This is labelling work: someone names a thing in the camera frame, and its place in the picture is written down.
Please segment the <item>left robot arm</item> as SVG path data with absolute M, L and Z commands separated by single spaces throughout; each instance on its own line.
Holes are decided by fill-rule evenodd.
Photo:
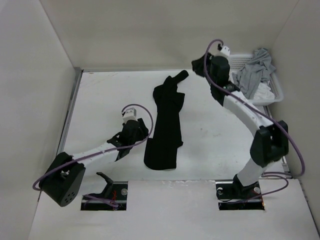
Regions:
M 149 130 L 142 118 L 131 119 L 122 124 L 122 131 L 101 146 L 76 154 L 61 152 L 39 179 L 39 189 L 59 206 L 65 207 L 78 195 L 88 165 L 103 157 L 108 163 L 116 162 L 148 135 Z

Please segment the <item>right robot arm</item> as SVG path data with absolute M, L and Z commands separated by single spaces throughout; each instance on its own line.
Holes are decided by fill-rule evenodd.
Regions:
M 230 65 L 223 56 L 202 56 L 191 62 L 193 72 L 206 78 L 212 97 L 225 109 L 231 111 L 249 129 L 253 141 L 249 150 L 250 159 L 227 187 L 217 189 L 220 199 L 244 200 L 258 185 L 264 171 L 289 152 L 286 136 L 288 125 L 283 121 L 272 122 L 251 103 L 230 81 Z

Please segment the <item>black tank top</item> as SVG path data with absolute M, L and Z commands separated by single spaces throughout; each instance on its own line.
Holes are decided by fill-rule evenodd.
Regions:
M 157 116 L 153 137 L 148 138 L 144 153 L 144 164 L 151 170 L 174 170 L 177 168 L 178 148 L 183 145 L 180 111 L 185 94 L 178 92 L 178 83 L 189 76 L 182 70 L 176 76 L 168 76 L 163 84 L 153 90 Z

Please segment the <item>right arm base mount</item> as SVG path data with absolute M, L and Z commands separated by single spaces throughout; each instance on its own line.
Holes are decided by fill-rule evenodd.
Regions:
M 242 189 L 232 181 L 217 181 L 215 186 L 221 211 L 265 210 L 258 182 Z

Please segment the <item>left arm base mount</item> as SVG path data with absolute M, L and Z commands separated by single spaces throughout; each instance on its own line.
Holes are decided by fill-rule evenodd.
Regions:
M 105 181 L 104 189 L 99 193 L 82 196 L 81 211 L 126 211 L 128 188 L 127 181 L 113 181 L 102 172 L 96 173 Z

